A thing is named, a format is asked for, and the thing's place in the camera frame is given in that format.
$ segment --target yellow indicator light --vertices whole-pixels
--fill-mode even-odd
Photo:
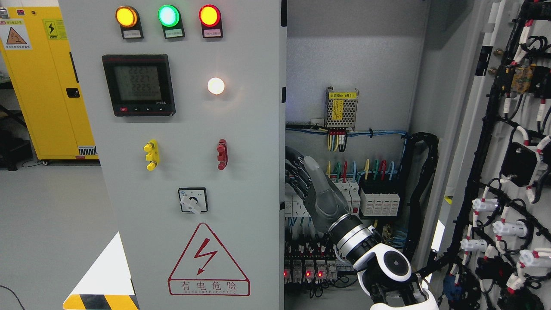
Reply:
[[[125,28],[131,28],[138,23],[138,14],[133,7],[119,7],[115,12],[117,22]]]
[[[199,10],[199,19],[207,27],[215,26],[220,22],[220,10],[212,4],[207,4]]]
[[[221,78],[212,78],[208,80],[207,84],[208,91],[212,94],[219,95],[224,91],[224,88],[226,88],[226,85],[224,84],[224,81],[222,81]]]

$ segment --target yellow terminal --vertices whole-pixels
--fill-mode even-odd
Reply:
[[[143,150],[147,152],[145,155],[145,160],[149,162],[147,169],[153,171],[157,165],[159,165],[159,145],[155,139],[149,140],[147,144],[143,147]]]

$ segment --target red led light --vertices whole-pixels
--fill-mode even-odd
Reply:
[[[207,4],[199,10],[199,20],[207,27],[214,27],[220,23],[220,10],[212,4]]]

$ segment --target safety cabinet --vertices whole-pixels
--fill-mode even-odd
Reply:
[[[38,159],[97,159],[60,9],[7,13],[0,49]]]

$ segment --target yellow electric warning label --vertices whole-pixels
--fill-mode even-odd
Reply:
[[[46,36],[50,40],[67,40],[63,19],[43,19]]]
[[[329,93],[329,99],[356,99],[358,94],[355,92],[336,92]]]
[[[332,119],[336,121],[341,121],[343,119],[343,111],[344,111],[344,100],[343,99],[333,100]]]

